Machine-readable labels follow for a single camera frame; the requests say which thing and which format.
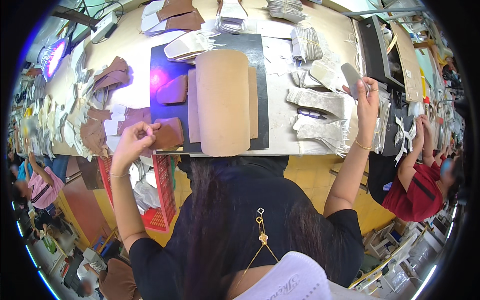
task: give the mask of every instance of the gold bracelet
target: gold bracelet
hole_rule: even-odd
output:
[[[357,141],[357,138],[355,138],[355,142],[357,143],[358,146],[362,147],[365,150],[371,150],[372,149],[372,146],[365,147],[364,145],[360,144],[359,141]]]
[[[113,173],[110,172],[110,177],[123,178],[123,177],[127,176],[128,174],[129,174],[129,173],[127,172],[127,173],[123,174],[122,176],[117,176],[117,175],[113,175]]]

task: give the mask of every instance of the black cutting board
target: black cutting board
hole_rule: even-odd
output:
[[[226,45],[217,46],[217,49],[233,49],[245,53],[248,57],[249,66],[257,69],[258,138],[250,139],[249,150],[268,148],[268,96],[262,36],[259,34],[221,34],[213,37],[213,39],[216,44]],[[184,143],[183,150],[175,151],[175,153],[198,153],[202,151],[200,143],[190,143],[189,139],[188,100],[184,103],[168,105],[159,104],[156,101],[156,91],[159,87],[180,75],[188,75],[188,70],[195,68],[194,65],[184,62],[167,60],[164,52],[165,46],[153,47],[150,59],[150,112],[152,121],[173,117],[180,118]],[[157,151],[157,153],[172,153],[172,151]]]

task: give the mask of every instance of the pink striped shirt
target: pink striped shirt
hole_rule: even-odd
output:
[[[59,195],[60,190],[65,185],[63,181],[53,173],[50,167],[46,167],[44,170],[50,175],[50,177],[52,177],[53,186],[43,181],[43,178],[36,172],[33,172],[32,177],[28,182],[28,187],[32,189],[32,205],[39,209],[46,208],[52,204]]]

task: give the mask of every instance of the scissors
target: scissors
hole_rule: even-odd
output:
[[[326,120],[327,119],[327,118],[324,117],[326,115],[326,113],[315,110],[315,109],[297,108],[297,113],[299,113],[301,115],[304,115],[304,116],[307,116],[307,117],[315,118],[315,119],[321,119],[321,120]]]

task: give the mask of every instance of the blue jeans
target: blue jeans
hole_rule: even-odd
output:
[[[58,178],[63,181],[63,183],[67,182],[67,165],[70,155],[61,155],[55,154],[55,158],[53,161],[50,160],[50,157],[47,155],[44,156],[43,162],[46,167],[50,167],[53,173],[57,175]]]

